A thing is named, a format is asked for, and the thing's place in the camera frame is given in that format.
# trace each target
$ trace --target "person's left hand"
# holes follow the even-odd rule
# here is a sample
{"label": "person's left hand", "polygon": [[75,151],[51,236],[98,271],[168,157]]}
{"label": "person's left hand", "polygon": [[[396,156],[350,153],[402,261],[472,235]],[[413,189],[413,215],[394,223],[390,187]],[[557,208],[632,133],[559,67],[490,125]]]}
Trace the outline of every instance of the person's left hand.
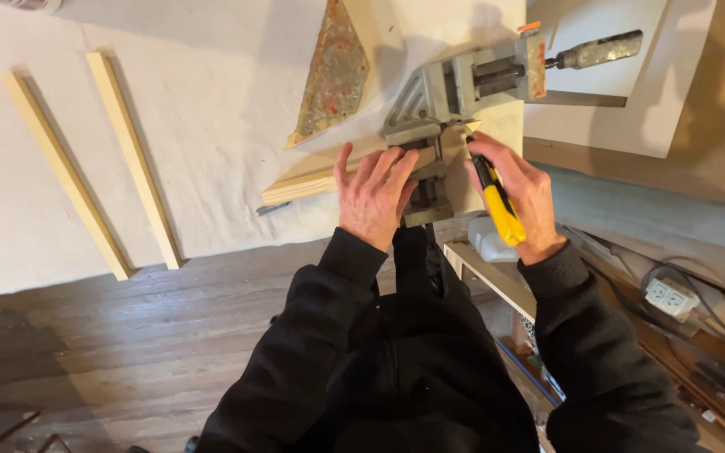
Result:
{"label": "person's left hand", "polygon": [[340,192],[339,227],[387,252],[404,207],[418,186],[408,177],[420,154],[401,148],[374,151],[360,161],[352,178],[346,170],[351,149],[351,143],[346,143],[334,165]]}

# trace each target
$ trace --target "wooden floor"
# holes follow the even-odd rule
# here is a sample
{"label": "wooden floor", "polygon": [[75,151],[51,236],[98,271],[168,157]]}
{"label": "wooden floor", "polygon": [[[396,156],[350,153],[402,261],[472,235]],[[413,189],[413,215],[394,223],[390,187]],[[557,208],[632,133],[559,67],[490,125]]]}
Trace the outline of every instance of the wooden floor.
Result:
{"label": "wooden floor", "polygon": [[[461,232],[451,225],[439,240]],[[0,296],[0,432],[43,411],[0,451],[33,451],[59,433],[75,453],[181,452],[281,311],[292,274],[317,263],[327,242]],[[378,281],[395,291],[392,260]],[[478,302],[495,300],[471,283]]]}

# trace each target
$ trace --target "orange tab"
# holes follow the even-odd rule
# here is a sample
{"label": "orange tab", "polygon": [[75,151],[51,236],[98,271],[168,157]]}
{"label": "orange tab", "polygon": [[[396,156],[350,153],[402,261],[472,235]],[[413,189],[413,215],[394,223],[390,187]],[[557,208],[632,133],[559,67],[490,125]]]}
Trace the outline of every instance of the orange tab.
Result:
{"label": "orange tab", "polygon": [[522,31],[532,30],[532,29],[538,28],[540,26],[541,26],[541,21],[536,21],[534,23],[528,23],[526,25],[522,25],[519,28],[517,28],[516,31],[521,33]]}

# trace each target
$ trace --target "hand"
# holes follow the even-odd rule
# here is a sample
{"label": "hand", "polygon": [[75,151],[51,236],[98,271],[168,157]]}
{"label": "hand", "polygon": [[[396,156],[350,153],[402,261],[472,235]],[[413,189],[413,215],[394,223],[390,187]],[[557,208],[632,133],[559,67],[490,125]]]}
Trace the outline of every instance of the hand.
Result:
{"label": "hand", "polygon": [[408,177],[419,152],[401,148],[374,151],[360,161],[356,175],[346,170],[350,154],[351,143],[346,143],[334,165],[340,191],[340,228],[387,252],[404,207],[418,186],[418,181],[408,181]]}
{"label": "hand", "polygon": [[[516,252],[519,253],[522,262],[525,265],[535,264],[561,250],[566,238],[556,232],[550,176],[488,135],[475,132],[472,136],[475,140],[469,143],[469,151],[482,154],[494,165],[503,188],[516,210],[516,215],[522,221],[525,233],[528,235],[525,242],[520,242],[516,246]],[[469,160],[466,162],[466,167],[472,185],[482,197],[482,186],[475,165]]]}

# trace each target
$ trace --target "plastic container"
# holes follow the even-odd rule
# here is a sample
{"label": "plastic container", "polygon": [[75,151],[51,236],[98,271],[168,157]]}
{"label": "plastic container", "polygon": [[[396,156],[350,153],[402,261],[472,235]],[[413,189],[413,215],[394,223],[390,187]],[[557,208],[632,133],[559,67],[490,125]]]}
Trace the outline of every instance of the plastic container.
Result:
{"label": "plastic container", "polygon": [[51,15],[60,8],[63,0],[0,0],[0,3],[20,10],[41,11]]}
{"label": "plastic container", "polygon": [[499,237],[491,217],[479,217],[469,222],[469,242],[488,263],[518,261],[519,254]]}

